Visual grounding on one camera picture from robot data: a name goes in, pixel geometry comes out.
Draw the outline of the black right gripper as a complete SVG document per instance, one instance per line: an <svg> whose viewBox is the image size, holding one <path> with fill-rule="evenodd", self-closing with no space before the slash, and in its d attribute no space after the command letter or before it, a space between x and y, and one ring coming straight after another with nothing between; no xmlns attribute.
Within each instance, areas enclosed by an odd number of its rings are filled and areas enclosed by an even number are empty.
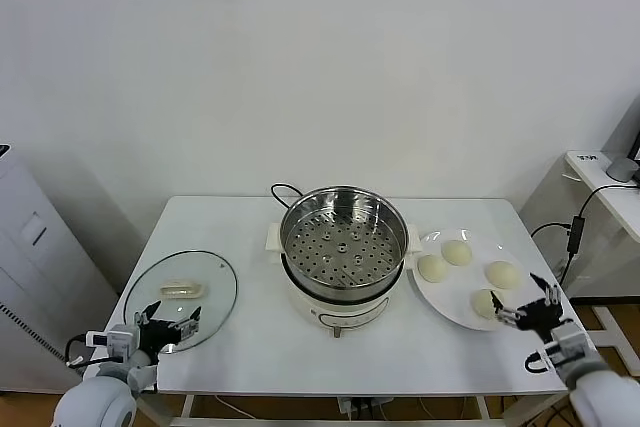
<svg viewBox="0 0 640 427"><path fill-rule="evenodd" d="M505 307L497 293L490 291L495 318L499 322L516 322L522 331L551 331L561 325L563 307L561 289L557 284L549 284L543 277L530 274L534 283L543 291L544 299L539 299L519 307L517 310Z"/></svg>

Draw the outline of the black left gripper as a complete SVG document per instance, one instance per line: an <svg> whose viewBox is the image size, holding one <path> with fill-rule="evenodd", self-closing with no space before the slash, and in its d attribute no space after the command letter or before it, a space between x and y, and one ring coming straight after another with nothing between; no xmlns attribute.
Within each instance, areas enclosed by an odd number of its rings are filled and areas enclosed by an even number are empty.
<svg viewBox="0 0 640 427"><path fill-rule="evenodd" d="M160 305L161 301L158 300L134 314L134 322L140 329L139 349L147 355L157 355L167 345L177 345L180 337L191 338L199 331L200 307L197 307L189 317L173 323L153 319Z"/></svg>

